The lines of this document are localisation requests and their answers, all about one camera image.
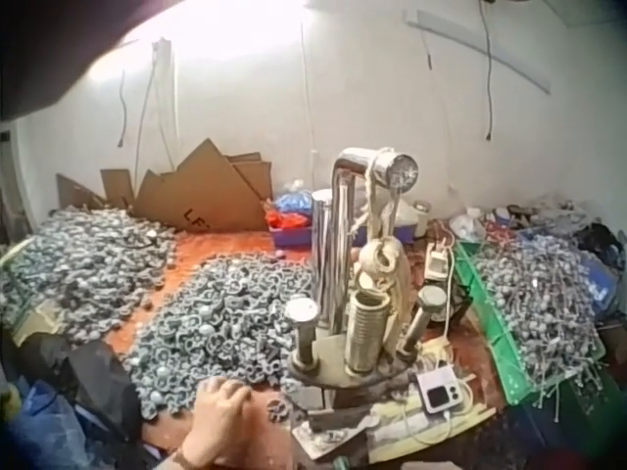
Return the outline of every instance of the metal base plate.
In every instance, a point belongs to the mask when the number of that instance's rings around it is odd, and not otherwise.
[[[371,373],[367,375],[350,374],[344,363],[345,346],[345,335],[317,339],[313,342],[313,355],[318,360],[317,370],[314,372],[302,371],[291,360],[288,362],[288,370],[295,379],[307,385],[314,385],[323,389],[355,389],[390,380],[408,368],[408,365],[399,359],[389,363],[382,358]]]

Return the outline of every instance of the green plastic crate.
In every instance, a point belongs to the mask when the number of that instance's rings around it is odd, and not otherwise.
[[[518,348],[506,327],[503,315],[492,305],[492,298],[472,262],[471,257],[478,248],[479,245],[473,243],[456,244],[456,271],[461,282],[470,289],[473,307],[479,317],[492,357],[497,364],[507,403],[516,405],[539,390],[530,382],[524,371]],[[604,355],[603,343],[597,338],[592,358],[599,360]],[[564,375],[551,377],[547,380],[545,387],[557,385],[565,378]]]

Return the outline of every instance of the floor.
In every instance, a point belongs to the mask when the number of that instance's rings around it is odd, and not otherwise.
[[[423,263],[423,249],[424,246],[419,243],[408,248],[415,286],[422,284],[420,266]],[[165,288],[154,293],[155,308],[152,311],[138,309],[120,331],[109,334],[108,343],[117,353],[125,353],[132,345],[135,329],[150,320],[163,302],[164,296],[175,292],[201,260],[215,254],[273,250],[272,240],[267,233],[180,234],[177,239],[177,268],[166,273]],[[288,253],[290,259],[306,259],[308,256],[308,252]],[[476,399],[502,410],[505,401],[501,385],[485,340],[476,329],[476,318],[472,312],[452,332],[450,339],[460,365],[479,377],[471,384]],[[233,443],[223,463],[237,468],[293,468],[292,443],[288,430],[271,424],[266,419],[265,404],[275,396],[278,396],[278,392],[272,389],[255,391],[245,410],[245,429],[238,433],[239,438]],[[180,445],[190,425],[190,413],[183,413],[176,418],[164,413],[155,423],[144,425],[143,438],[154,446],[173,450]]]

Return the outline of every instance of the red plastic bag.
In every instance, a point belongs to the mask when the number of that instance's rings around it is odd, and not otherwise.
[[[302,228],[309,225],[309,219],[295,212],[279,212],[270,210],[265,212],[265,221],[271,228]]]

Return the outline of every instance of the white plastic container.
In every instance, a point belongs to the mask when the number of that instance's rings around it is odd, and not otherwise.
[[[412,205],[416,212],[416,224],[413,231],[413,238],[422,238],[427,233],[427,224],[429,223],[429,213],[431,205],[426,201],[415,201]]]

